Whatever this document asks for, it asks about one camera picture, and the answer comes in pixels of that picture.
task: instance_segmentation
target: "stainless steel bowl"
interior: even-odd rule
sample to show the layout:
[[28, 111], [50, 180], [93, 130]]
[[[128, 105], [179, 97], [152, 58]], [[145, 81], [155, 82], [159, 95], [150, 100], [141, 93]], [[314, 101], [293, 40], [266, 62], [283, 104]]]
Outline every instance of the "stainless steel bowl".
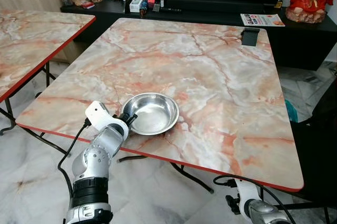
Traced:
[[139, 94], [129, 99], [122, 107], [123, 113], [138, 117], [131, 130], [140, 135], [157, 135], [174, 126], [179, 117], [177, 103], [169, 96], [157, 93]]

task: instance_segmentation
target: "red table edge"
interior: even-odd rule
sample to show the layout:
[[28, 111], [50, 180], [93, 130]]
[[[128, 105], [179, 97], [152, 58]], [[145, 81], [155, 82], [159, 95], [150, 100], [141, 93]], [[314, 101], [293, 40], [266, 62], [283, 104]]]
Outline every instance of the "red table edge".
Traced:
[[29, 79], [37, 70], [39, 70], [42, 66], [44, 66], [49, 60], [51, 60], [57, 53], [59, 53], [65, 46], [67, 46], [76, 36], [82, 33], [85, 29], [87, 29], [94, 21], [96, 20], [96, 16], [94, 16], [87, 24], [85, 24], [80, 30], [78, 30], [72, 37], [70, 37], [67, 41], [64, 42], [59, 48], [57, 48], [53, 53], [51, 53], [48, 57], [46, 57], [41, 63], [39, 63], [35, 68], [33, 68], [29, 73], [27, 73], [21, 80], [19, 80], [14, 86], [12, 86], [7, 92], [5, 92], [0, 97], [0, 103], [3, 102], [6, 98], [8, 98], [12, 92], [14, 92], [21, 84], [23, 84], [27, 79]]
[[[23, 124], [20, 124], [20, 123], [17, 123], [17, 124], [20, 127], [28, 128], [30, 130], [36, 130], [36, 131], [44, 132], [44, 133], [47, 133], [47, 134], [62, 136], [62, 137], [70, 138], [70, 139], [74, 139], [75, 138], [75, 136], [69, 136], [69, 135], [62, 134], [62, 133], [57, 133], [57, 132], [53, 132], [53, 131], [43, 130], [43, 129], [40, 129], [40, 128], [34, 128], [34, 127], [30, 127], [30, 126], [23, 125]], [[79, 137], [78, 139], [80, 141], [87, 142], [87, 143], [91, 142], [90, 140], [87, 140], [87, 139], [81, 138], [81, 137]], [[173, 162], [173, 163], [179, 164], [179, 165], [185, 165], [185, 166], [192, 167], [192, 168], [195, 168], [195, 169], [198, 169], [198, 170], [205, 170], [205, 171], [212, 172], [212, 173], [219, 174], [219, 175], [230, 175], [230, 173], [225, 173], [225, 172], [221, 172], [221, 171], [218, 171], [218, 170], [213, 170], [213, 169], [210, 169], [210, 168], [204, 168], [204, 167], [201, 167], [201, 166], [198, 166], [198, 165], [192, 165], [192, 164], [188, 164], [188, 163], [185, 163], [185, 162], [181, 162], [181, 161], [177, 161], [177, 160], [173, 160], [173, 159], [169, 159], [169, 158], [165, 158], [165, 157], [159, 157], [159, 156], [156, 156], [156, 155], [152, 155], [152, 154], [148, 154], [148, 153], [143, 153], [143, 152], [140, 152], [140, 151], [137, 151], [137, 150], [133, 150], [133, 149], [126, 149], [126, 148], [121, 147], [121, 150], [126, 151], [126, 152], [130, 152], [130, 153], [134, 153], [134, 154], [138, 154], [138, 155], [142, 155], [142, 156], [147, 156], [147, 157], [152, 157], [152, 158], [155, 158], [155, 159], [160, 159], [160, 160], [163, 160], [163, 161]], [[298, 192], [298, 191], [300, 191], [304, 187], [304, 183], [303, 183], [303, 186], [301, 188], [288, 188], [288, 187], [283, 187], [283, 186], [269, 184], [269, 183], [262, 182], [262, 181], [259, 181], [259, 180], [255, 180], [255, 179], [253, 179], [253, 180], [256, 181], [257, 183], [261, 184], [261, 185], [268, 186], [268, 187], [275, 188], [275, 189], [282, 190], [282, 191], [288, 191], [288, 192]]]

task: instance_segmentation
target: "tiled floor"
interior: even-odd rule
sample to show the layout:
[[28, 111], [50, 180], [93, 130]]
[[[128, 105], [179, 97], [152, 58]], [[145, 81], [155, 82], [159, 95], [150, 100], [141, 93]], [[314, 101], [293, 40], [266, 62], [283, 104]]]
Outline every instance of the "tiled floor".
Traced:
[[[52, 63], [51, 72], [59, 75], [66, 65]], [[323, 63], [317, 72], [280, 67], [278, 69], [284, 96], [299, 113], [299, 121], [308, 118], [313, 107], [333, 81], [335, 64]], [[43, 90], [44, 75], [39, 74], [11, 98], [17, 116]], [[0, 128], [9, 122], [0, 116]], [[64, 149], [69, 139], [53, 135], [45, 137]], [[77, 142], [72, 156], [64, 163], [71, 174], [72, 160], [86, 146]], [[120, 151], [116, 158], [128, 155]], [[68, 206], [68, 192], [57, 163], [61, 153], [42, 144], [19, 127], [0, 137], [0, 223], [60, 224]], [[112, 223], [158, 224], [241, 224], [242, 216], [231, 213], [224, 197], [236, 195], [235, 189], [212, 185], [215, 174], [186, 168], [211, 185], [210, 195], [199, 185], [176, 172], [173, 167], [156, 159], [113, 162], [110, 167], [109, 197], [114, 212]], [[276, 191], [284, 203], [299, 201]], [[322, 209], [293, 210], [298, 224], [323, 224]], [[331, 218], [336, 218], [330, 210]]]

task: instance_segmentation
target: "tv stand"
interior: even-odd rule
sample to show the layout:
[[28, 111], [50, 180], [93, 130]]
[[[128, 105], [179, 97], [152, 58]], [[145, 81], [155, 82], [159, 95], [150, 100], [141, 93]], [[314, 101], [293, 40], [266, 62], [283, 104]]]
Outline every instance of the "tv stand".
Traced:
[[[140, 18], [138, 13], [124, 14], [124, 3], [103, 0], [95, 7], [62, 7], [62, 12], [95, 15], [96, 21], [76, 40], [92, 43], [117, 19]], [[285, 8], [265, 7], [265, 14], [278, 14], [285, 27], [261, 27], [267, 30], [276, 65], [317, 70], [337, 42], [337, 26], [327, 16], [320, 24], [303, 24], [285, 18]], [[191, 23], [243, 26], [240, 13], [183, 10], [181, 14], [149, 11], [146, 19]]]

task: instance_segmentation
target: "wall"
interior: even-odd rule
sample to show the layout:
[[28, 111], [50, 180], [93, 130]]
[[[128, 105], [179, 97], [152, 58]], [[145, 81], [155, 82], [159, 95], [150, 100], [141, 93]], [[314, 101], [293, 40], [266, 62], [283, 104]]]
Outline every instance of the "wall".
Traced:
[[[283, 6], [289, 6], [289, 4], [290, 0], [283, 0]], [[337, 0], [333, 1], [333, 6], [326, 6], [326, 11], [329, 17], [337, 24]], [[332, 48], [325, 60], [337, 62], [337, 43]]]

